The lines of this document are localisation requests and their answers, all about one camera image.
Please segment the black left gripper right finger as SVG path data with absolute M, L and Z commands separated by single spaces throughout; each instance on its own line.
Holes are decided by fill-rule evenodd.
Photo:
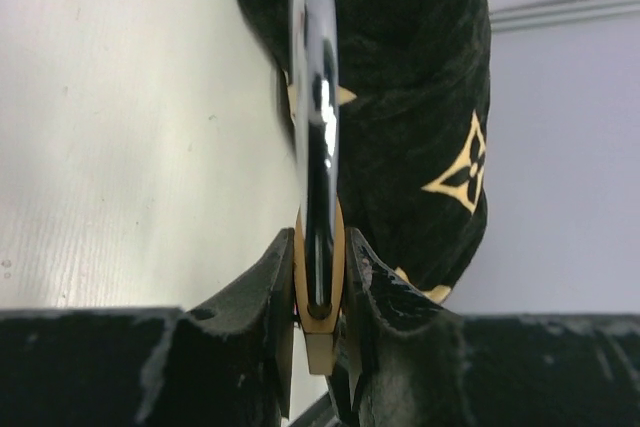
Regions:
M 635 315 L 455 314 L 346 233 L 338 360 L 349 426 L 635 426 Z

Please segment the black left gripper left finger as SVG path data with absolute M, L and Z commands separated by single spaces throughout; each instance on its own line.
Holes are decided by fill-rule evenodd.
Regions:
M 290 410 L 293 237 L 190 311 L 1 314 L 5 426 L 277 426 Z

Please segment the brass padlock silver shackle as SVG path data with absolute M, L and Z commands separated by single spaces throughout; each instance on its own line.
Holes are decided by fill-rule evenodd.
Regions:
M 291 80 L 300 206 L 294 235 L 294 286 L 308 368 L 328 376 L 345 275 L 339 174 L 338 49 L 335 0 L 290 0 Z

